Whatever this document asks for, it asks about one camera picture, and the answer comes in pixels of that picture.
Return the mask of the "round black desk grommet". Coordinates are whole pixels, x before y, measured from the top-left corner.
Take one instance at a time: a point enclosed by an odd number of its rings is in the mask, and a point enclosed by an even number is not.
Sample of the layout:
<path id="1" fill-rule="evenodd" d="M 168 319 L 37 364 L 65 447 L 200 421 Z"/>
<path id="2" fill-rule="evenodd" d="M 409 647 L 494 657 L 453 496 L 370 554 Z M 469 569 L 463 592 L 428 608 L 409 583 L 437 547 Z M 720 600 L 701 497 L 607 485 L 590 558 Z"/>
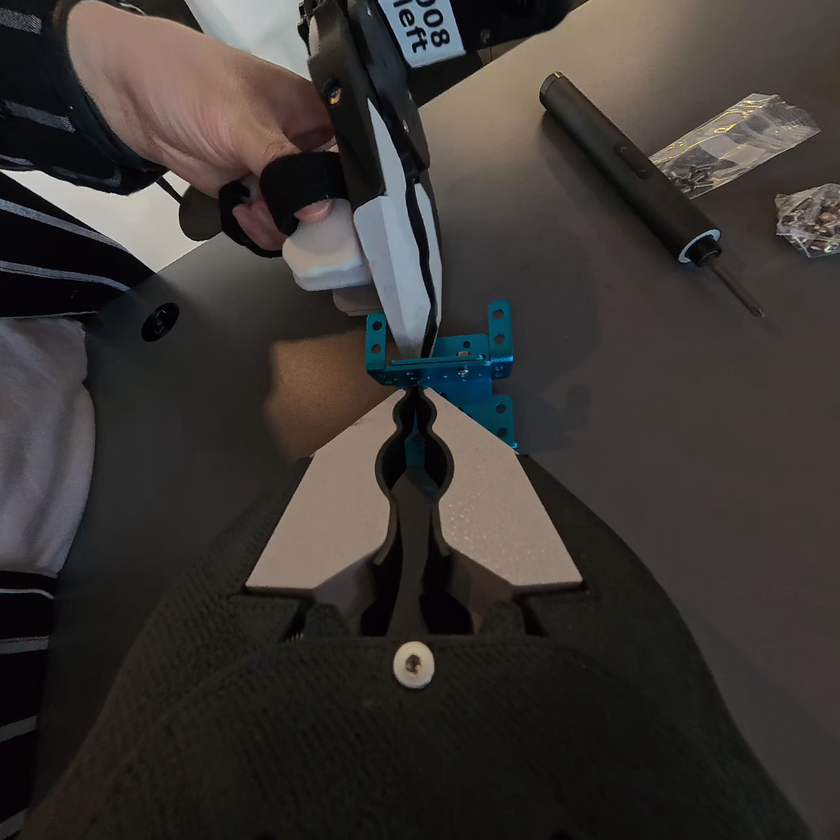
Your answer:
<path id="1" fill-rule="evenodd" d="M 165 337 L 177 323 L 180 316 L 180 309 L 174 302 L 166 302 L 146 318 L 141 327 L 141 339 L 147 343 L 153 343 Z"/>

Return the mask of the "person's left hand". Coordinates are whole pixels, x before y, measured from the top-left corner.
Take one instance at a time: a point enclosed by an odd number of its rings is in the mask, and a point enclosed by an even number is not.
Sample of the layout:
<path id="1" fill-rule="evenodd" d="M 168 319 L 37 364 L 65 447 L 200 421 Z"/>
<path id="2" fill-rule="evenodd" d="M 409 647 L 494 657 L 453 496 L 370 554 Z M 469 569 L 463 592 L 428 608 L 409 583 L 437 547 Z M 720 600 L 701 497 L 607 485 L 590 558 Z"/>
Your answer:
<path id="1" fill-rule="evenodd" d="M 333 140 L 309 80 L 180 24 L 81 2 L 66 34 L 77 78 L 110 130 L 204 194 Z"/>

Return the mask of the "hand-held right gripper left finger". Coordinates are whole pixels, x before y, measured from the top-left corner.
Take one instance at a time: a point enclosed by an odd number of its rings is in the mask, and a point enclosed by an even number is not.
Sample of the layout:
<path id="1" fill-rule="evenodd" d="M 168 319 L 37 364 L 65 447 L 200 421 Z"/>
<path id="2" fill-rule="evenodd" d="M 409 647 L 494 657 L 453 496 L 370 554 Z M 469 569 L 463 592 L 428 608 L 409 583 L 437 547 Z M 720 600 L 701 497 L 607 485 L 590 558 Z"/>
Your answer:
<path id="1" fill-rule="evenodd" d="M 335 606 L 367 636 L 385 635 L 400 587 L 403 544 L 393 488 L 415 425 L 401 390 L 310 459 L 245 584 L 249 592 Z"/>

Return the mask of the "blue metal bracket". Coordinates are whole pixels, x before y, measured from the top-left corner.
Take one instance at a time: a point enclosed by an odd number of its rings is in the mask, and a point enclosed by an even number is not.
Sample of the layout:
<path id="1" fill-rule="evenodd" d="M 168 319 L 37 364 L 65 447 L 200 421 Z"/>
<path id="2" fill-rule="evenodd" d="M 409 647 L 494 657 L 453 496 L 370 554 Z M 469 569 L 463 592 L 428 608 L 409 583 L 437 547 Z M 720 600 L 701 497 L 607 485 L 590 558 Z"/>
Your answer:
<path id="1" fill-rule="evenodd" d="M 425 466 L 443 492 L 474 486 L 504 498 L 522 483 L 511 399 L 495 393 L 513 363 L 509 302 L 493 301 L 487 318 L 485 333 L 438 337 L 431 355 L 389 362 L 385 315 L 367 316 L 366 371 L 394 388 L 384 410 L 393 430 L 374 467 L 385 497 L 411 465 Z"/>

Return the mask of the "crumpled clear screw bag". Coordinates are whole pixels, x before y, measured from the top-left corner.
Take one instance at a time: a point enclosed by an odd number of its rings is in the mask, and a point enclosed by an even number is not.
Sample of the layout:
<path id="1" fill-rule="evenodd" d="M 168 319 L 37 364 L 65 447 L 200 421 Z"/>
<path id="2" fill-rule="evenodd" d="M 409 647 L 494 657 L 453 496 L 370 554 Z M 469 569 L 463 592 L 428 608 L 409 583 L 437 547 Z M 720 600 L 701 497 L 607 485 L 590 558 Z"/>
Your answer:
<path id="1" fill-rule="evenodd" d="M 828 183 L 774 198 L 776 235 L 807 258 L 839 253 L 839 184 Z"/>

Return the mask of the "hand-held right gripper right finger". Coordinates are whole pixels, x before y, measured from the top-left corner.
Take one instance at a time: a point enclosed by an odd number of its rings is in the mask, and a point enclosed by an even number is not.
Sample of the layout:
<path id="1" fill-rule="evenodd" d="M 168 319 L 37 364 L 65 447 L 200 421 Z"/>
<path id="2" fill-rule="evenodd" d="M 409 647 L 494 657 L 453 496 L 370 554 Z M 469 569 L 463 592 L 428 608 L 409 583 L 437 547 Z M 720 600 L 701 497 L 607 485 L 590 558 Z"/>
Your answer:
<path id="1" fill-rule="evenodd" d="M 579 590 L 583 577 L 514 446 L 509 401 L 473 406 L 417 391 L 425 469 L 437 488 L 419 610 L 431 634 L 468 635 L 500 602 Z"/>

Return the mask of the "flat clear screw bag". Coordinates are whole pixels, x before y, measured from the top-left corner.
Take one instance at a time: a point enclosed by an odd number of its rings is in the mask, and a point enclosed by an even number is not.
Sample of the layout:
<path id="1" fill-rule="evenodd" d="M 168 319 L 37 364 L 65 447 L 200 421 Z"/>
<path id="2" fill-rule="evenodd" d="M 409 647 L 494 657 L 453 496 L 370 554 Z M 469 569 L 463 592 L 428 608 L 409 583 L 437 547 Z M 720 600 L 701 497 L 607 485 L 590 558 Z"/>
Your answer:
<path id="1" fill-rule="evenodd" d="M 818 134 L 816 121 L 778 94 L 753 93 L 651 157 L 693 200 Z"/>

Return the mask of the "dark desk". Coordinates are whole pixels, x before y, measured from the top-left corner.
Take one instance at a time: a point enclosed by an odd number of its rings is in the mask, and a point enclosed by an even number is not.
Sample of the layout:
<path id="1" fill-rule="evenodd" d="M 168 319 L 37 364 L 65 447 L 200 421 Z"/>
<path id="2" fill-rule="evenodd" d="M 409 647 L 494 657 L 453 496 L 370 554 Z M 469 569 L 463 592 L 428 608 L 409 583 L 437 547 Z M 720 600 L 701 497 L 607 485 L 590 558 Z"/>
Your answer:
<path id="1" fill-rule="evenodd" d="M 838 2 L 588 2 L 423 108 L 442 334 L 510 300 L 520 450 L 666 588 L 820 838 L 838 838 L 838 258 L 778 237 L 774 198 L 838 182 L 838 30 Z M 556 70 L 647 154 L 751 92 L 814 118 L 814 138 L 697 202 L 765 318 L 678 268 L 545 118 Z M 144 342 L 166 302 L 177 323 Z M 287 471 L 262 412 L 270 345 L 349 323 L 217 237 L 91 325 L 98 461 L 59 578 L 35 802 L 165 589 Z"/>

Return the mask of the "black electric screwdriver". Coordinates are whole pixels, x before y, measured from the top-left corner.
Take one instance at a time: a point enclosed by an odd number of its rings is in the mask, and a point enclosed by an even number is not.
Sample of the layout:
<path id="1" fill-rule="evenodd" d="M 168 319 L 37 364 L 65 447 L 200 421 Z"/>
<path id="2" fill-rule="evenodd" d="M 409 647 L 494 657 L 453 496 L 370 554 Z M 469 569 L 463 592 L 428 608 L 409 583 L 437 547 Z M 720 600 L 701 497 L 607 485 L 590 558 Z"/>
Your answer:
<path id="1" fill-rule="evenodd" d="M 712 272 L 757 318 L 760 305 L 719 263 L 721 231 L 566 76 L 554 72 L 539 99 L 635 215 L 681 265 Z"/>

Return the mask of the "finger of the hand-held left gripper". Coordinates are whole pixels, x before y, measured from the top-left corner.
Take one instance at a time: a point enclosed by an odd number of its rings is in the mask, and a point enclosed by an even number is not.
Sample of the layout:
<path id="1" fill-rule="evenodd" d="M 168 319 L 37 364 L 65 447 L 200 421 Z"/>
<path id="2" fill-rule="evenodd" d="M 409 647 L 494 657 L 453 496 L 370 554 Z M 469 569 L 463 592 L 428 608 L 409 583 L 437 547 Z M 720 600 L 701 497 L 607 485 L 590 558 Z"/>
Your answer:
<path id="1" fill-rule="evenodd" d="M 425 246 L 423 250 L 423 274 L 430 300 L 430 313 L 423 339 L 421 357 L 434 354 L 434 345 L 443 316 L 443 262 L 440 253 L 440 236 L 434 190 L 427 172 L 421 174 L 415 187 L 416 205 L 423 223 Z"/>
<path id="2" fill-rule="evenodd" d="M 367 106 L 385 191 L 353 212 L 353 223 L 382 308 L 402 356 L 422 352 L 431 301 L 408 214 L 403 163 L 382 116 Z"/>

